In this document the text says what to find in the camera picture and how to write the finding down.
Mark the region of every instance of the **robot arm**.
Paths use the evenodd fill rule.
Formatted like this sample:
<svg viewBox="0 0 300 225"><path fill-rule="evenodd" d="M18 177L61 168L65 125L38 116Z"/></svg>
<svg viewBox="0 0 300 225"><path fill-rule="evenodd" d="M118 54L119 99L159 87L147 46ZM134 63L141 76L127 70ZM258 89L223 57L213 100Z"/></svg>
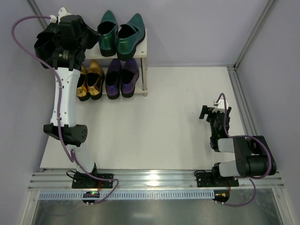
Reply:
<svg viewBox="0 0 300 225"><path fill-rule="evenodd" d="M60 17L57 26L59 32L53 38L55 49L50 55L52 54L52 65L59 75L60 82L56 78L51 123L44 125L44 132L57 140L60 139L57 115L59 106L61 134L66 148L69 151L73 149L82 166L96 176L96 165L87 147L83 145L88 134L87 126L76 123L75 93L81 65L85 59L84 52L96 44L98 34L88 27L79 15ZM76 173L81 174L77 174L77 177L86 176L79 166Z"/></svg>
<svg viewBox="0 0 300 225"><path fill-rule="evenodd" d="M200 180L209 179L209 182L197 182L198 187L203 187L203 185L204 187L226 187L228 182L234 187L239 185L234 177L263 176L269 167L266 151L256 141L247 138L250 136L228 137L225 129L228 132L231 107L226 107L227 110L225 110L224 100L219 100L217 103L214 103L214 106L216 107L203 105L199 119L204 119L204 116L208 115L206 121L210 123L211 128L211 148L215 152L233 153L235 160L215 163L209 176L198 172L197 176L199 176ZM225 113L227 113L227 118L224 123ZM265 138L263 136L254 136L252 138L257 139L266 147L271 159L271 169L268 175L274 175L277 167Z"/></svg>

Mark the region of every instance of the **black mounting plate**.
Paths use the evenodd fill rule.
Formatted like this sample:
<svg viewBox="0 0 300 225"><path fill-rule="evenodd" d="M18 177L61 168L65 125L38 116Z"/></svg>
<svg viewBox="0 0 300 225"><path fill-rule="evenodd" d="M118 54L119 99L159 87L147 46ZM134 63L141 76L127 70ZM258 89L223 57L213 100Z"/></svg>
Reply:
<svg viewBox="0 0 300 225"><path fill-rule="evenodd" d="M112 173L98 173L96 176L103 179L113 179ZM90 179L88 175L82 173L74 174L73 183L72 183L73 189L98 188L98 187L99 187L99 180ZM112 189L112 187L113 187L113 181L101 181L101 189Z"/></svg>
<svg viewBox="0 0 300 225"><path fill-rule="evenodd" d="M227 187L228 182L230 182L231 187L239 186L239 181L234 178L226 181L214 181L211 172L197 172L195 175L198 188Z"/></svg>

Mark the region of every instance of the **metal floor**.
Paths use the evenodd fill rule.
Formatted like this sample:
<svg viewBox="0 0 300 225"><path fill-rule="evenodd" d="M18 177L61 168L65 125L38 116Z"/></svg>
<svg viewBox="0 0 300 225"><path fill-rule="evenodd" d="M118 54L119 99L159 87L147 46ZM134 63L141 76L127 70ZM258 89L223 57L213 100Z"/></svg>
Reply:
<svg viewBox="0 0 300 225"><path fill-rule="evenodd" d="M272 189L259 189L253 203L233 208L212 200L108 201L86 207L81 201L38 201L33 225L283 225ZM231 190L229 203L244 203L251 189ZM83 206L63 216L52 216Z"/></svg>

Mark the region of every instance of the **shoe rack leg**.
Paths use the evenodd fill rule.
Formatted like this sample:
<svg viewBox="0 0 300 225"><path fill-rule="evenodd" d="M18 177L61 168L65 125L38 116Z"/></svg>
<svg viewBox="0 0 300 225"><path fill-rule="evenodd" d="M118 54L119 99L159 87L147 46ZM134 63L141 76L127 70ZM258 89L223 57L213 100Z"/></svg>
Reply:
<svg viewBox="0 0 300 225"><path fill-rule="evenodd" d="M147 89L147 58L141 58L141 65L142 65L142 90L144 92L144 97L148 95Z"/></svg>

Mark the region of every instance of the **metallic shoe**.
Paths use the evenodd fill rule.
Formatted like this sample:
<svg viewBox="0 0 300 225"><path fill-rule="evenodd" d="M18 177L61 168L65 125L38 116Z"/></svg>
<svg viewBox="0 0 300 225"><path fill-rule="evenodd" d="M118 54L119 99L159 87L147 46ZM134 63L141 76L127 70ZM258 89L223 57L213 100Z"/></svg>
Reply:
<svg viewBox="0 0 300 225"><path fill-rule="evenodd" d="M135 59L125 62L121 74L121 92L125 98L130 98L135 93L135 83L139 78L139 67Z"/></svg>
<svg viewBox="0 0 300 225"><path fill-rule="evenodd" d="M101 98L105 75L103 69L96 60L92 60L87 74L87 85L90 98L97 100Z"/></svg>
<svg viewBox="0 0 300 225"><path fill-rule="evenodd" d="M128 23L121 25L117 35L118 59L127 61L133 58L136 46L145 39L145 25L142 16L135 14Z"/></svg>
<svg viewBox="0 0 300 225"><path fill-rule="evenodd" d="M81 65L81 72L77 83L76 96L82 102L90 98L90 95L88 93L88 87L86 84L87 81L86 74L87 74L86 68L84 67L84 65Z"/></svg>
<svg viewBox="0 0 300 225"><path fill-rule="evenodd" d="M104 13L97 30L100 34L99 47L101 54L104 57L115 55L117 52L116 37L118 33L118 23L110 10Z"/></svg>
<svg viewBox="0 0 300 225"><path fill-rule="evenodd" d="M120 60L113 59L105 77L105 89L109 99L117 99L120 96L121 71L122 65Z"/></svg>

